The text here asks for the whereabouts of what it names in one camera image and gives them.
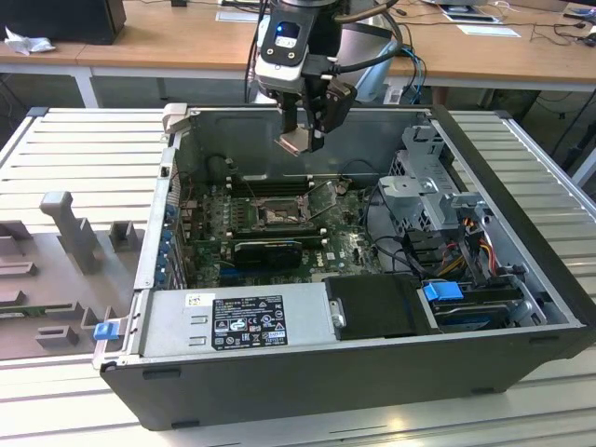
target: desk leg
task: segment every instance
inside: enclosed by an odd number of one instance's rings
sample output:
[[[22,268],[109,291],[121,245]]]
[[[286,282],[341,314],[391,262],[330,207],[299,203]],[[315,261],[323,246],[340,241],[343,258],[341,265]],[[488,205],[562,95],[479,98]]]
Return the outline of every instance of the desk leg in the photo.
[[[594,150],[588,158],[586,158],[586,161],[577,168],[577,171],[571,180],[578,186],[583,186],[591,178],[594,172],[596,172],[596,147],[594,147]]]
[[[401,79],[389,78],[387,91],[383,98],[383,104],[399,104],[401,101],[401,93],[406,87],[406,83]]]
[[[449,95],[448,87],[431,87],[432,103],[434,105],[445,105],[447,103],[447,96]]]
[[[77,70],[74,74],[74,80],[78,85],[78,91],[81,93],[83,103],[87,108],[99,108],[102,107],[102,100],[97,95],[95,88],[93,87],[93,75],[91,70],[87,67],[80,67],[81,70]]]
[[[157,92],[161,101],[168,100],[168,91],[166,90],[166,80],[163,77],[157,79]]]

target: white paper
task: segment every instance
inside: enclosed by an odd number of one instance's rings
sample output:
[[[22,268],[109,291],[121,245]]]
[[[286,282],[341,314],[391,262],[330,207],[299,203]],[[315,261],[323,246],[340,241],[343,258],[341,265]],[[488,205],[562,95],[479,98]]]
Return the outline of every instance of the white paper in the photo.
[[[4,43],[13,51],[25,56],[29,56],[31,53],[56,49],[45,37],[25,37],[24,35],[12,33],[8,28],[5,28],[5,30],[7,31],[7,38],[4,39]]]
[[[521,37],[511,28],[503,28],[500,26],[472,26],[472,25],[457,25],[457,28],[462,30],[465,34],[470,35],[492,35],[497,37]]]
[[[215,14],[216,21],[237,21],[240,23],[256,23],[259,19],[259,14],[251,12],[236,12],[236,11],[218,11]]]

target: power supply label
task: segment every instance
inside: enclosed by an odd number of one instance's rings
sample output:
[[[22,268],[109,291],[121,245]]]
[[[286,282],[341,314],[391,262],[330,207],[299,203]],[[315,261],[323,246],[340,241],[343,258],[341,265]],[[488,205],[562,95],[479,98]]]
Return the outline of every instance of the power supply label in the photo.
[[[213,300],[211,346],[223,351],[288,344],[281,295]]]

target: computer tower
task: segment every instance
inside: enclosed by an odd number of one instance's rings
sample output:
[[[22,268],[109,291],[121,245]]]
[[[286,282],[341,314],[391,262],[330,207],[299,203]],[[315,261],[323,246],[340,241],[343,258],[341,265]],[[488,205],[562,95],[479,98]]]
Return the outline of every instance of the computer tower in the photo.
[[[0,2],[0,30],[27,37],[111,45],[124,27],[122,0],[8,0]]]

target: aluminum profile table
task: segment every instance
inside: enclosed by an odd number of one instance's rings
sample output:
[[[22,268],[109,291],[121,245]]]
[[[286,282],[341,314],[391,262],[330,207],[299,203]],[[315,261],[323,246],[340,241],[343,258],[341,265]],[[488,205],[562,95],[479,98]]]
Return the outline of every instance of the aluminum profile table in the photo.
[[[511,120],[490,113],[454,117],[593,294],[596,253],[589,246],[596,244],[596,225],[591,202]],[[473,189],[469,179],[463,180]],[[567,242],[575,244],[569,247]],[[40,360],[34,366],[21,361],[2,365],[0,443],[17,447],[128,443],[572,447],[592,446],[596,440],[593,348],[574,359],[543,365],[500,395],[159,433],[139,425],[91,368],[89,359],[71,356]]]

